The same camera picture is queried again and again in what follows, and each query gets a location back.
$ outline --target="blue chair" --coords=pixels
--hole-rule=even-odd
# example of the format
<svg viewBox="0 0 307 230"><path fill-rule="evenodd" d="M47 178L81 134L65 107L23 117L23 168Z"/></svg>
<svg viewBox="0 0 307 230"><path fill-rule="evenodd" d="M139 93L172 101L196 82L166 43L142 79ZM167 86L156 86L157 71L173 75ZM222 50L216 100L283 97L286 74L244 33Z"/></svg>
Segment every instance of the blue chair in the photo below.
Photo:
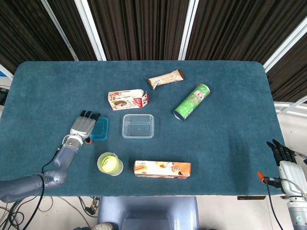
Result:
<svg viewBox="0 0 307 230"><path fill-rule="evenodd" d="M102 196L98 224L114 230L198 230L194 196Z"/></svg>

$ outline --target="yellow cup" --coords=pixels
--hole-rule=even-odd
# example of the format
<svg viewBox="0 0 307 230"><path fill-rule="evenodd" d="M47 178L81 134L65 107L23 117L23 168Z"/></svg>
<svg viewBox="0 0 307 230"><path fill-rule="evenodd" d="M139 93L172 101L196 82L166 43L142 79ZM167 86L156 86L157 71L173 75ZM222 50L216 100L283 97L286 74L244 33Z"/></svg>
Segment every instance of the yellow cup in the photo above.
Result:
<svg viewBox="0 0 307 230"><path fill-rule="evenodd" d="M105 152L98 158L97 167L102 173L117 176L123 171L124 165L116 154Z"/></svg>

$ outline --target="orange tip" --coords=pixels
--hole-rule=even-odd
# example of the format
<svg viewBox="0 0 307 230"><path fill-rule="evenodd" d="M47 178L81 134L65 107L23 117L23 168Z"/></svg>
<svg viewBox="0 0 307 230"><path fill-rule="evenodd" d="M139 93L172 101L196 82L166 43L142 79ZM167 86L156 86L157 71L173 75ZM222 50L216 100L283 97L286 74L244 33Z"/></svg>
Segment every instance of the orange tip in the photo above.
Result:
<svg viewBox="0 0 307 230"><path fill-rule="evenodd" d="M264 181L264 175L262 174L262 172L258 171L258 172L257 172L257 175L258 175L259 179L261 180L261 182L263 183L263 181Z"/></svg>

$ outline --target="black curtain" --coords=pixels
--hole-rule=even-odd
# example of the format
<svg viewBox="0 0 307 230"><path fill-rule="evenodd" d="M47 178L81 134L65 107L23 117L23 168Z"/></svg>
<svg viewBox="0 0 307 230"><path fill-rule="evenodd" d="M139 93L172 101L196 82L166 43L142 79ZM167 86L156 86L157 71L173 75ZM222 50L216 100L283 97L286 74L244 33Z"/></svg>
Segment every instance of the black curtain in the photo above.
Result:
<svg viewBox="0 0 307 230"><path fill-rule="evenodd" d="M307 34L267 73L275 101L295 102L307 95Z"/></svg>
<svg viewBox="0 0 307 230"><path fill-rule="evenodd" d="M186 59L264 64L306 16L306 0L200 0Z"/></svg>
<svg viewBox="0 0 307 230"><path fill-rule="evenodd" d="M189 0L89 0L108 60L178 59Z"/></svg>
<svg viewBox="0 0 307 230"><path fill-rule="evenodd" d="M74 0L48 0L80 61L97 61Z"/></svg>
<svg viewBox="0 0 307 230"><path fill-rule="evenodd" d="M73 60L40 0L1 0L0 15L0 63L10 72L28 60Z"/></svg>

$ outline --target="gray robotic arm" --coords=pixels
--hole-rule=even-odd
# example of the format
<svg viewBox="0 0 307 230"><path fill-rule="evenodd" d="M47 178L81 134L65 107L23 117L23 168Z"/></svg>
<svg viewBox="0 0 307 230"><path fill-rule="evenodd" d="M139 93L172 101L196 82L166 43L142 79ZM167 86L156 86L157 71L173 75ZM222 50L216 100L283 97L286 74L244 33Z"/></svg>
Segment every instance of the gray robotic arm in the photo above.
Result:
<svg viewBox="0 0 307 230"><path fill-rule="evenodd" d="M282 188L289 197L287 203L294 230L307 230L307 182L300 165L296 163L295 152L278 141L267 142L272 149L280 178L264 177L261 180L277 188Z"/></svg>
<svg viewBox="0 0 307 230"><path fill-rule="evenodd" d="M89 143L89 136L94 128L95 122L100 114L91 114L88 111L85 114L83 110L71 127L70 135L64 138L62 146L59 147L53 163L57 167L55 170L41 172L22 178L0 181L0 200L5 203L11 203L25 197L41 192L43 180L45 188L54 188L62 186L67 177L67 170L71 165L79 147L83 141Z"/></svg>

